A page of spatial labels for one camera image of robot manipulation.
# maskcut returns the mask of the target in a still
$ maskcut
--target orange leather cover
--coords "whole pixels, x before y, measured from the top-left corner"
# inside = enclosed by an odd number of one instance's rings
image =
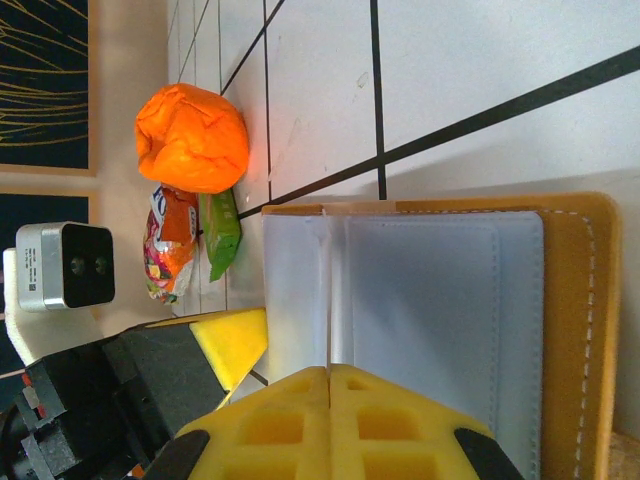
[[[542,478],[606,478],[621,225],[600,193],[268,206],[265,215],[535,211],[544,222]]]

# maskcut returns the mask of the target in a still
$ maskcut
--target framed picture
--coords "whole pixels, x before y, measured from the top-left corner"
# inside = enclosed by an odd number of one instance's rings
[[[93,175],[88,0],[0,2],[0,172]]]
[[[0,187],[0,289],[4,292],[2,252],[16,245],[18,229],[31,223],[75,221],[97,223],[93,191]],[[24,365],[11,344],[4,323],[4,295],[0,294],[0,411],[24,388]]]

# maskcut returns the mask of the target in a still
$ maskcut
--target camera lens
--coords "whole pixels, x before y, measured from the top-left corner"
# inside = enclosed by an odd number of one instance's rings
[[[100,275],[107,273],[107,259],[104,257],[96,258],[96,272]]]
[[[73,257],[71,260],[71,271],[80,276],[84,273],[84,259],[80,257]]]

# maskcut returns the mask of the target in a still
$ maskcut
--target white tile floor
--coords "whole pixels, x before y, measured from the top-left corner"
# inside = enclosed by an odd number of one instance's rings
[[[370,2],[169,0],[169,81],[223,91],[251,135],[237,260],[209,285],[201,259],[176,313],[264,304],[270,201],[602,190],[625,220],[616,426],[640,437],[637,3],[371,3],[377,24]]]

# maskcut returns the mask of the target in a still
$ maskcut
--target green snack packet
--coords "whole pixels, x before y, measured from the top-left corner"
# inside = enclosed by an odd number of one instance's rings
[[[200,228],[211,264],[209,281],[219,280],[236,256],[242,232],[231,190],[211,195],[198,194]]]

